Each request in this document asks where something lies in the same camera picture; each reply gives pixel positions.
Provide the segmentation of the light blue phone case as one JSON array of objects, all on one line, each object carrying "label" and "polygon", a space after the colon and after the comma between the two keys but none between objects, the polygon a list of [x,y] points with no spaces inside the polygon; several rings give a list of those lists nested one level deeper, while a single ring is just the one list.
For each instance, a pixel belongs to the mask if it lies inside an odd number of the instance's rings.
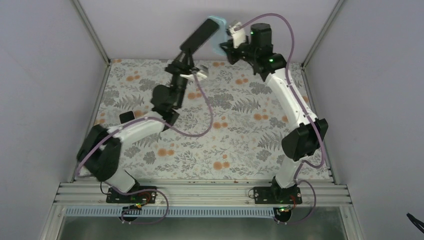
[{"label": "light blue phone case", "polygon": [[227,21],[225,18],[215,15],[210,15],[208,19],[213,20],[215,23],[218,24],[218,30],[215,32],[215,34],[209,39],[212,50],[220,55],[220,56],[226,56],[226,53],[222,48],[220,47],[220,44],[227,42],[228,35],[227,35]]}]

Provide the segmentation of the phone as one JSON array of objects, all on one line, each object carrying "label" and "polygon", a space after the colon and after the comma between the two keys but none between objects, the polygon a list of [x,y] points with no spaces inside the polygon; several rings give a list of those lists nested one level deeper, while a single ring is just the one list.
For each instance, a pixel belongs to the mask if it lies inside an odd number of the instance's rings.
[{"label": "phone", "polygon": [[219,24],[207,18],[179,47],[183,52],[194,54],[220,28]]},{"label": "phone", "polygon": [[121,113],[119,115],[119,120],[120,120],[121,124],[128,123],[128,122],[135,120],[135,119],[136,119],[136,117],[135,117],[135,113],[133,111],[127,111],[127,112]]}]

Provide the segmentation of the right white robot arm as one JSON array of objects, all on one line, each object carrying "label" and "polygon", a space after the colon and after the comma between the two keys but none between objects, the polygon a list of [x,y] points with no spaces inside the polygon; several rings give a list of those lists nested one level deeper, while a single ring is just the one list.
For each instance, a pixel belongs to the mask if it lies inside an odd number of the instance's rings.
[{"label": "right white robot arm", "polygon": [[328,123],[319,119],[302,98],[292,80],[285,58],[275,53],[272,44],[272,29],[267,23],[255,23],[250,35],[245,34],[240,22],[228,27],[230,39],[220,43],[228,62],[235,64],[243,60],[252,66],[253,73],[260,75],[264,83],[275,94],[291,127],[291,132],[281,140],[287,157],[272,178],[270,186],[254,187],[256,204],[300,204],[301,192],[298,178],[301,168],[309,165],[318,169],[324,163],[314,165],[306,158],[318,150],[328,130]]}]

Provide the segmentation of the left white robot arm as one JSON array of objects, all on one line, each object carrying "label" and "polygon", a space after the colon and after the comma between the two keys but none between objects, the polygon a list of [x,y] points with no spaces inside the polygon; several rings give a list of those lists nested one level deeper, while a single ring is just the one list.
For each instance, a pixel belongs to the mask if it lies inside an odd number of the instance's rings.
[{"label": "left white robot arm", "polygon": [[86,168],[98,181],[109,184],[124,201],[139,197],[137,180],[119,166],[124,145],[171,128],[179,117],[189,77],[195,72],[193,54],[189,49],[167,65],[172,75],[169,85],[159,84],[152,91],[153,108],[140,118],[112,127],[93,126],[77,153],[77,172]]}]

